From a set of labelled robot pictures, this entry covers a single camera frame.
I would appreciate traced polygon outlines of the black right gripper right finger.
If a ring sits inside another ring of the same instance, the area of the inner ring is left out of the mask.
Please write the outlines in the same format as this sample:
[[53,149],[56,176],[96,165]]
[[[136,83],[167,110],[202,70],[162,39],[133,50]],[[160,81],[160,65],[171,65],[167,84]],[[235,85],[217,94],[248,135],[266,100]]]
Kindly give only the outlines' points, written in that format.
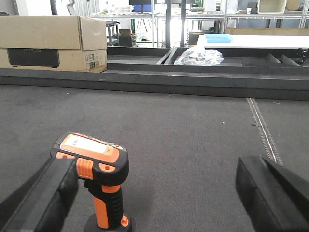
[[262,156],[238,159],[236,191],[257,232],[307,232],[309,182]]

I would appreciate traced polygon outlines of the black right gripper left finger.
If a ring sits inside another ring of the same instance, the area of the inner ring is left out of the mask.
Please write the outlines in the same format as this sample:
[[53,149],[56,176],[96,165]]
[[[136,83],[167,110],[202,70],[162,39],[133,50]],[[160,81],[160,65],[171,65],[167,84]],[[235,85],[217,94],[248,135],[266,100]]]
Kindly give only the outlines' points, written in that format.
[[59,232],[78,192],[73,159],[47,162],[0,204],[2,232]]

